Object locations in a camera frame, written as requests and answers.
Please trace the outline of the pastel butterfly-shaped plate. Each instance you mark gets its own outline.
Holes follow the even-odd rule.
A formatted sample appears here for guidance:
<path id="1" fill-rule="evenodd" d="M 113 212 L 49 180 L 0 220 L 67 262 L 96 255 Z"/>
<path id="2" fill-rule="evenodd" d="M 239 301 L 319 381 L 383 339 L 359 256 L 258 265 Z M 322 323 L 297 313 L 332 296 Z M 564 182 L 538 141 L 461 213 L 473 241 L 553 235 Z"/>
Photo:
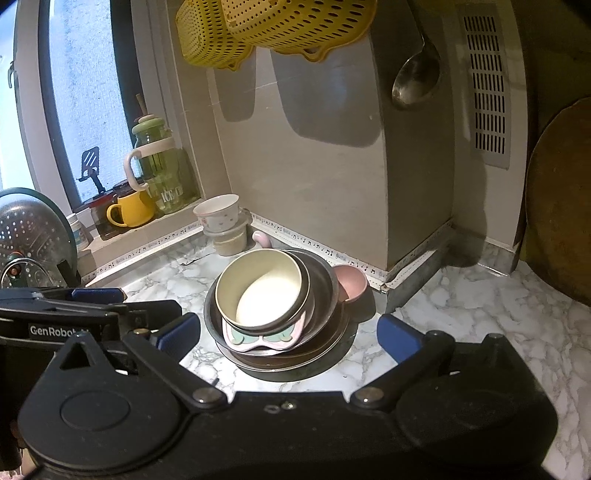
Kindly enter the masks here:
<path id="1" fill-rule="evenodd" d="M 239 332 L 235 327 L 230 326 L 228 322 L 222 322 L 222 334 L 228 348 L 238 353 L 245 353 L 256 348 L 266 348 L 273 351 L 287 351 L 297 344 L 304 331 L 307 313 L 302 313 L 290 326 L 283 328 L 279 333 L 269 335 L 249 335 Z"/>

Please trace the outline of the large white floral plate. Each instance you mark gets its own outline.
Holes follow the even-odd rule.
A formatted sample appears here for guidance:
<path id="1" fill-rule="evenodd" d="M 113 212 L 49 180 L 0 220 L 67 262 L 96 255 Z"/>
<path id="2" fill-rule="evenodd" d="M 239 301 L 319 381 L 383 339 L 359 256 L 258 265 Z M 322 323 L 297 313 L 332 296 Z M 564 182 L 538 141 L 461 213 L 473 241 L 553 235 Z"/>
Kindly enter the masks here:
<path id="1" fill-rule="evenodd" d="M 254 357 L 233 352 L 221 344 L 218 344 L 217 348 L 226 359 L 242 370 L 256 373 L 283 373 L 310 365 L 325 356 L 342 340 L 348 328 L 349 314 L 342 311 L 332 315 L 329 323 L 314 338 L 287 353 L 270 357 Z"/>

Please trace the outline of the pink bear-shaped plate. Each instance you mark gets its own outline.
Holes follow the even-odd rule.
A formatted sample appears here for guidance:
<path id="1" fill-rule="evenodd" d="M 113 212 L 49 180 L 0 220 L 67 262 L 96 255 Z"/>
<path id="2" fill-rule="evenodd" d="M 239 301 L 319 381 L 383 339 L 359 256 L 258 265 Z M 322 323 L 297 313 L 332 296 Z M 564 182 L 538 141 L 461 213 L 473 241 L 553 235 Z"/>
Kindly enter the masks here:
<path id="1" fill-rule="evenodd" d="M 339 282 L 339 302 L 356 302 L 366 292 L 369 283 L 362 270 L 352 265 L 335 265 L 332 270 Z"/>

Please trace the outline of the stainless steel bowl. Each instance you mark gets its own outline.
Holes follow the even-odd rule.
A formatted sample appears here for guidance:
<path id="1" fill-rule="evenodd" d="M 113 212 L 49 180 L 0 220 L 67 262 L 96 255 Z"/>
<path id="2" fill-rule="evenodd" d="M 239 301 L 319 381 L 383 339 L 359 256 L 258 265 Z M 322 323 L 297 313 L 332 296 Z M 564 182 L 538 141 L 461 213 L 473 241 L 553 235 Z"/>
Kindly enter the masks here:
<path id="1" fill-rule="evenodd" d="M 301 263 L 308 268 L 308 274 L 310 274 L 310 293 L 308 294 L 307 301 L 304 302 L 300 312 L 297 312 L 297 315 L 294 316 L 293 320 L 283 326 L 283 328 L 290 326 L 300 318 L 302 313 L 305 312 L 308 316 L 305 321 L 304 331 L 301 333 L 301 338 L 297 341 L 297 344 L 295 344 L 294 347 L 287 349 L 287 351 L 273 351 L 266 348 L 256 348 L 252 351 L 240 354 L 254 357 L 270 357 L 280 353 L 287 353 L 314 338 L 315 335 L 317 335 L 319 331 L 322 331 L 322 328 L 329 323 L 332 315 L 339 313 L 339 282 L 329 263 L 317 254 L 304 251 L 303 249 L 287 249 L 283 251 L 293 254 L 298 260 L 301 260 Z M 214 301 L 214 289 L 218 277 L 214 280 L 211 289 L 209 289 L 206 295 L 204 303 L 204 323 L 208 333 L 214 338 L 214 341 L 217 344 L 228 347 L 222 334 L 222 322 L 226 320 L 221 316 L 221 313 L 219 313 Z M 279 333 L 283 328 L 270 332 L 252 333 L 235 327 L 239 332 L 249 335 L 269 335 Z"/>

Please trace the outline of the cream round bowl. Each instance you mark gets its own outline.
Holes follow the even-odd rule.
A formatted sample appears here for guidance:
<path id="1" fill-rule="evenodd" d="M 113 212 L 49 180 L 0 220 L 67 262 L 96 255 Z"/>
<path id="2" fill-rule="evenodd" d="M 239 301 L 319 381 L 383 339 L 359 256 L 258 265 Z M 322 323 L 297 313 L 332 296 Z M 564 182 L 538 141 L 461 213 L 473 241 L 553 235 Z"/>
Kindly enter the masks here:
<path id="1" fill-rule="evenodd" d="M 263 333 L 283 328 L 300 312 L 310 293 L 308 268 L 283 250 L 252 250 L 222 271 L 215 305 L 231 325 Z"/>

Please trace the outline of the perforated steel steamer lid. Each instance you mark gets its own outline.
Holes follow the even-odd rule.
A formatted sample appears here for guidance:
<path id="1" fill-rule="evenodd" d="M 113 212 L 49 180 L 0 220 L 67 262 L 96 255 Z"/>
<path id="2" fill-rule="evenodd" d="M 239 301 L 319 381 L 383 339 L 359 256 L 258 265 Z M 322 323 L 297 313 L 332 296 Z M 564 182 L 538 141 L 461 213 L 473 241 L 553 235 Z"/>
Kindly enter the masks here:
<path id="1" fill-rule="evenodd" d="M 1 286 L 77 287 L 77 248 L 57 205 L 24 187 L 1 192 Z"/>

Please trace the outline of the clear plastic grain container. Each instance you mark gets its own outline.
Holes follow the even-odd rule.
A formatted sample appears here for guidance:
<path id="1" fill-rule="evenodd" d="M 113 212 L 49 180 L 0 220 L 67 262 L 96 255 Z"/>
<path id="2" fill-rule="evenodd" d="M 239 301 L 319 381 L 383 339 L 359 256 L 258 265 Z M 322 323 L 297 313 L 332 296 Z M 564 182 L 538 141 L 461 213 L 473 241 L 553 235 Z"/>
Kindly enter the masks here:
<path id="1" fill-rule="evenodd" d="M 247 230 L 249 230 L 250 223 L 252 223 L 252 215 L 249 210 L 242 209 L 235 226 L 221 232 L 212 232 L 204 228 L 204 235 L 211 239 L 216 254 L 229 257 L 245 251 L 249 241 L 247 240 Z"/>

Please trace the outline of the yellow ceramic mug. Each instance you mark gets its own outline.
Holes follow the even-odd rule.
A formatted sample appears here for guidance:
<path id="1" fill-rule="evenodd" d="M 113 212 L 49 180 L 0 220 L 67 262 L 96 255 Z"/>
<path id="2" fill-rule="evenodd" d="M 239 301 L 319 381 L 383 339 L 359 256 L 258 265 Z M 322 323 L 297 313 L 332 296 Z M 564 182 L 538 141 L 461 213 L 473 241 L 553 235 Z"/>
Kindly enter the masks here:
<path id="1" fill-rule="evenodd" d="M 155 203 L 146 191 L 119 197 L 106 210 L 107 220 L 119 228 L 136 228 L 150 222 L 156 212 Z"/>

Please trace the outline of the white floral ceramic bowl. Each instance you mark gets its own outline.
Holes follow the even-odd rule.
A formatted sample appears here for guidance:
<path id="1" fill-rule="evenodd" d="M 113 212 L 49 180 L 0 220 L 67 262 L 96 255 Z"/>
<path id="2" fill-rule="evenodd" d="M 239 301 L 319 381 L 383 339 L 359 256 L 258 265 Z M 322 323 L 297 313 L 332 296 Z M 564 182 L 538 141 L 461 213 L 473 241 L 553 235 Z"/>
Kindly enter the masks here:
<path id="1" fill-rule="evenodd" d="M 193 208 L 205 231 L 221 233 L 235 227 L 239 217 L 239 196 L 223 194 L 205 200 Z"/>

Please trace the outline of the green glass ice jar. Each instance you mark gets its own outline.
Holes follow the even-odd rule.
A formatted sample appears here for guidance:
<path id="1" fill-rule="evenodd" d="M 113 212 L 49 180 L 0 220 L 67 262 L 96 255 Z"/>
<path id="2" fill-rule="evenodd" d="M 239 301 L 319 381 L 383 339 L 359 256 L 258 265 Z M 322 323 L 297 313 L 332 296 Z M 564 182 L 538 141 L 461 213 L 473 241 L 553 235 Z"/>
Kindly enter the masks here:
<path id="1" fill-rule="evenodd" d="M 147 112 L 140 93 L 135 99 L 142 116 L 131 129 L 134 147 L 123 160 L 126 180 L 134 191 L 147 193 L 161 215 L 175 213 L 197 199 L 189 185 L 192 170 L 165 120 Z"/>

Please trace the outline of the round wooden cutting board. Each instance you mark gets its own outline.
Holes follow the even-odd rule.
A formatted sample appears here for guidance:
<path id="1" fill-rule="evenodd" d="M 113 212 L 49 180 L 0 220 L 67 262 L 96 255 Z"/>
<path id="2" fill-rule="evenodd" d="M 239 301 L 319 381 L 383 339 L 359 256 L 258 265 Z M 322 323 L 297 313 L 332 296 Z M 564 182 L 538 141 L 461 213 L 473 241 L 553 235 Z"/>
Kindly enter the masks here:
<path id="1" fill-rule="evenodd" d="M 590 303 L 590 99 L 545 127 L 527 170 L 524 258 L 548 284 Z"/>

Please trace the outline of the hanging metal ladle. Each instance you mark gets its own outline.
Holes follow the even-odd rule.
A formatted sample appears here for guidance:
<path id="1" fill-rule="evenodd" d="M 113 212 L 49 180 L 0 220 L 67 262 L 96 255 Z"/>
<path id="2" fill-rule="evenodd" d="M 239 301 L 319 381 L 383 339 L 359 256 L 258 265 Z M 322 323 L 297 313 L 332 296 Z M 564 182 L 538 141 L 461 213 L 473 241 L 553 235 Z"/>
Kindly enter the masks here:
<path id="1" fill-rule="evenodd" d="M 439 86 L 442 66 L 437 47 L 425 31 L 414 1 L 407 2 L 417 31 L 421 37 L 421 49 L 401 66 L 391 90 L 391 98 L 399 110 L 417 109 L 435 95 Z"/>

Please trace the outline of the yellow plastic colander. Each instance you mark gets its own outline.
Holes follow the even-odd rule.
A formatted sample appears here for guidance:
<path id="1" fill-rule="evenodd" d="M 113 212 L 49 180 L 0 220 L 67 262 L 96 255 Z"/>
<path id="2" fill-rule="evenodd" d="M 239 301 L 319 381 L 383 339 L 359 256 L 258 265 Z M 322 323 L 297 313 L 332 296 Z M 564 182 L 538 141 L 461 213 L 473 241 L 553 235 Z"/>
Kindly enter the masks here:
<path id="1" fill-rule="evenodd" d="M 378 3 L 367 0 L 223 1 L 228 31 L 237 40 L 281 55 L 321 62 L 369 32 Z"/>
<path id="2" fill-rule="evenodd" d="M 193 66 L 236 71 L 254 50 L 231 35 L 218 0 L 184 0 L 175 25 L 182 56 Z"/>

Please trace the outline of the white wall vent grille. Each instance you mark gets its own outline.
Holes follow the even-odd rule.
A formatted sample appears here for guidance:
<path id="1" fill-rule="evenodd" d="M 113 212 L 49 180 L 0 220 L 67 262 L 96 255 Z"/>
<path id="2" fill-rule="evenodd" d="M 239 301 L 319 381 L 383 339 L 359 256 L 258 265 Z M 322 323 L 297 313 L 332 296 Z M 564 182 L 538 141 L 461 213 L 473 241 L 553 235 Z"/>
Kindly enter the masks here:
<path id="1" fill-rule="evenodd" d="M 510 167 L 510 85 L 498 8 L 493 3 L 457 6 L 464 40 L 471 144 L 487 165 Z"/>

